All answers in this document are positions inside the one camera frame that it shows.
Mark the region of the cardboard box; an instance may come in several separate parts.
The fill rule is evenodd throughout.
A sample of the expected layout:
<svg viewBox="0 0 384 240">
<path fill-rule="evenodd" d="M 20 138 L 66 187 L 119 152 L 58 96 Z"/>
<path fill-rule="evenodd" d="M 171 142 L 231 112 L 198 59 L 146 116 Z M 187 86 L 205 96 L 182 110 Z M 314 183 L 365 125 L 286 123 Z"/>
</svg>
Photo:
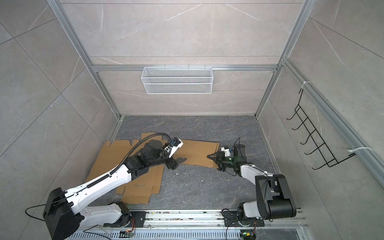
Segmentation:
<svg viewBox="0 0 384 240">
<path fill-rule="evenodd" d="M 219 143 L 183 140 L 183 146 L 179 148 L 173 158 L 185 158 L 184 165 L 201 166 L 217 169 L 217 164 L 207 156 L 219 150 Z"/>
<path fill-rule="evenodd" d="M 110 173 L 127 155 L 139 140 L 115 140 L 112 143 L 106 141 L 86 178 L 91 182 L 94 178 Z M 149 165 L 135 167 L 131 163 L 124 165 L 132 168 L 132 180 L 118 186 L 91 203 L 91 206 L 108 205 L 113 202 L 122 201 L 125 204 L 148 204 L 152 195 L 160 192 L 164 165 L 150 167 Z"/>
</svg>

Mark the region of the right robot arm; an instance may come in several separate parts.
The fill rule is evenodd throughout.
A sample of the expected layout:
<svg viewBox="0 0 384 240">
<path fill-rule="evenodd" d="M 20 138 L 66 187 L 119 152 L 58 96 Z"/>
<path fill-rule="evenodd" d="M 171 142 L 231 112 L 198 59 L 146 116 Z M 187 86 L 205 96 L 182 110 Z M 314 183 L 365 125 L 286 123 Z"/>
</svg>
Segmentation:
<svg viewBox="0 0 384 240">
<path fill-rule="evenodd" d="M 251 220 L 272 221 L 296 216 L 297 208 L 286 177 L 264 171 L 247 161 L 245 145 L 234 145 L 231 149 L 222 147 L 207 158 L 215 162 L 218 171 L 232 169 L 235 176 L 255 185 L 256 199 L 238 206 L 235 219 L 241 224 Z"/>
</svg>

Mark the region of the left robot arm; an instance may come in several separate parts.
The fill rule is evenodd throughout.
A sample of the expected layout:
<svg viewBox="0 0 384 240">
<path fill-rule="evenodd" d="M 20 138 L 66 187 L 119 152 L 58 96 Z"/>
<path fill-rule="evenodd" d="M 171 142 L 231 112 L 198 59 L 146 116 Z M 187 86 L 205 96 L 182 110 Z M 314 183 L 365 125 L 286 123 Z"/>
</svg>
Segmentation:
<svg viewBox="0 0 384 240">
<path fill-rule="evenodd" d="M 113 203 L 103 208 L 89 208 L 89 204 L 146 174 L 151 167 L 165 164 L 168 169 L 176 169 L 185 159 L 174 159 L 173 155 L 183 144 L 178 138 L 169 144 L 151 140 L 137 153 L 129 152 L 111 171 L 66 191 L 61 188 L 52 190 L 43 211 L 51 238 L 64 240 L 80 227 L 126 224 L 130 214 L 122 204 Z"/>
</svg>

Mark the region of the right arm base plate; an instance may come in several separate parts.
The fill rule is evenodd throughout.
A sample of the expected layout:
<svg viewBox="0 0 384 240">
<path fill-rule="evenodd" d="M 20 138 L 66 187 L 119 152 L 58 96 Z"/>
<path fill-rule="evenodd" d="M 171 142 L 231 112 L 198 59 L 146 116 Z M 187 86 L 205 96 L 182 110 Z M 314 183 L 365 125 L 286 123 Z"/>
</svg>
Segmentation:
<svg viewBox="0 0 384 240">
<path fill-rule="evenodd" d="M 225 227 L 264 227 L 264 220 L 260 217 L 246 218 L 241 217 L 237 211 L 228 209 L 221 210 L 221 215 L 224 218 Z"/>
</svg>

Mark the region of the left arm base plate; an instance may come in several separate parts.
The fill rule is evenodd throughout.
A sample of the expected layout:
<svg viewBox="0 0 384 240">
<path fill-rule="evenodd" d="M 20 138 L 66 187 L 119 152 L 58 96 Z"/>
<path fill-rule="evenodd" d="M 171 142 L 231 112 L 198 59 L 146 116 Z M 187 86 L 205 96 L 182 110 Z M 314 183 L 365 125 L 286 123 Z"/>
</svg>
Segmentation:
<svg viewBox="0 0 384 240">
<path fill-rule="evenodd" d="M 115 223 L 104 224 L 103 227 L 111 228 L 142 228 L 145 223 L 147 212 L 145 211 L 133 211 L 130 214 L 123 214 Z"/>
</svg>

